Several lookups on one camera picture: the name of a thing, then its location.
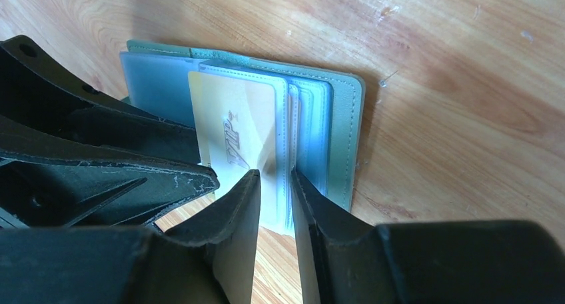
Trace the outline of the gold VIP credit card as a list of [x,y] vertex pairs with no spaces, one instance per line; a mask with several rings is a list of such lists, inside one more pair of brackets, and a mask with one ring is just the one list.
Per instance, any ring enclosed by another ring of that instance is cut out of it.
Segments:
[[279,220],[276,92],[266,83],[192,71],[188,74],[195,126],[207,145],[223,196],[250,169],[261,172],[261,221]]

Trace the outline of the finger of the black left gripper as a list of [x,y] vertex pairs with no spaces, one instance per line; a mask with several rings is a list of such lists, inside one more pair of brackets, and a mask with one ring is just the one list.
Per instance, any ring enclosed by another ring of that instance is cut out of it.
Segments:
[[1,115],[49,135],[184,163],[200,163],[196,132],[84,82],[26,35],[1,42]]
[[153,228],[218,187],[208,167],[81,144],[1,118],[3,228]]

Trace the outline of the teal card holder wallet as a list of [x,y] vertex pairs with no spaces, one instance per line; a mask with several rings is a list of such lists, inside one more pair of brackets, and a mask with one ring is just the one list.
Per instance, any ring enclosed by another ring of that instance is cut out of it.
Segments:
[[338,206],[350,209],[364,101],[361,78],[227,51],[134,40],[119,57],[131,104],[194,129],[201,158],[198,164],[207,167],[211,167],[208,147],[196,130],[188,74],[204,72],[275,88],[279,220],[264,226],[260,216],[260,226],[294,235],[292,170],[300,171]]

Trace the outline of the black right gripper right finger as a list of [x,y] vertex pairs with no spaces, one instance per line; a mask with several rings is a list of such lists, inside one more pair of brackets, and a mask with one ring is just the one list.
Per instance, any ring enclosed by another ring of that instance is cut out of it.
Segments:
[[291,176],[304,303],[564,302],[564,252],[537,223],[372,226]]

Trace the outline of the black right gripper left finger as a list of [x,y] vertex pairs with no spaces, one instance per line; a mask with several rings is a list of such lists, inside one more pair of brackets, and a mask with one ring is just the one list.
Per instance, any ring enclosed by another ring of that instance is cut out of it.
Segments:
[[6,229],[2,303],[249,303],[261,178],[158,233],[142,227]]

